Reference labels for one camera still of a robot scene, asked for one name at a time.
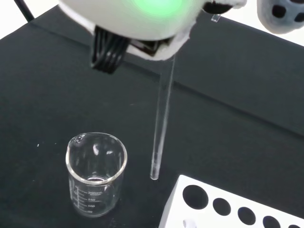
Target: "black cable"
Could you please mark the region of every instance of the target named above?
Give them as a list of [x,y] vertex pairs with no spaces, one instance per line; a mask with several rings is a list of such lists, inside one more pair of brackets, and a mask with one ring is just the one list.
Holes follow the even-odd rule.
[[33,14],[29,10],[28,6],[25,4],[24,0],[14,0],[14,1],[28,22],[34,19]]
[[120,66],[129,44],[130,39],[96,26],[91,67],[112,74]]

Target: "green light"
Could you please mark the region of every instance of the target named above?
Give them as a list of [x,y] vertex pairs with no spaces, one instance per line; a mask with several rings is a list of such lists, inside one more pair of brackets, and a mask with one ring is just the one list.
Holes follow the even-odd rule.
[[170,17],[177,14],[185,0],[134,0],[144,13],[157,17]]

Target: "glass beaker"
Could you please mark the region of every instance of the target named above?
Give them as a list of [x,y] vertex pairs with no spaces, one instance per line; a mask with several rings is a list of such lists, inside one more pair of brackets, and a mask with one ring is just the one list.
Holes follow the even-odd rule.
[[70,195],[77,212],[99,217],[116,205],[127,164],[122,142],[105,133],[83,133],[66,152]]

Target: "beaker rim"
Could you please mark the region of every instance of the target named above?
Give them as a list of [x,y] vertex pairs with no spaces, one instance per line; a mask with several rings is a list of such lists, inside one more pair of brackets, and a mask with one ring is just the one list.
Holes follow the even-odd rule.
[[100,180],[100,181],[92,181],[92,180],[86,180],[82,177],[80,177],[77,173],[74,172],[70,162],[69,162],[69,157],[70,157],[70,151],[69,149],[67,149],[66,151],[66,167],[67,167],[67,170],[69,171],[69,173],[78,181],[84,183],[84,184],[87,184],[87,185],[103,185],[103,184],[107,184],[107,183],[110,183],[110,182],[113,182],[115,179],[117,179],[123,172],[124,172],[124,169],[127,165],[127,161],[128,161],[128,154],[127,154],[127,150],[124,146],[124,144],[118,139],[116,138],[115,136],[111,135],[111,134],[107,134],[107,133],[101,133],[101,132],[87,132],[87,133],[81,133],[79,135],[82,135],[82,134],[102,134],[102,135],[107,135],[111,138],[113,138],[114,140],[116,140],[122,147],[123,149],[123,155],[124,155],[124,159],[123,159],[123,164],[120,168],[120,170],[115,174],[113,175],[112,177],[106,179],[106,180]]

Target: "gray object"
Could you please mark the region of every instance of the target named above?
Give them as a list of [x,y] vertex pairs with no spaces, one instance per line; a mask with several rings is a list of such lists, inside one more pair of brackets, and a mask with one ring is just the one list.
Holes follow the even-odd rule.
[[288,33],[304,26],[304,1],[257,0],[257,15],[270,32]]

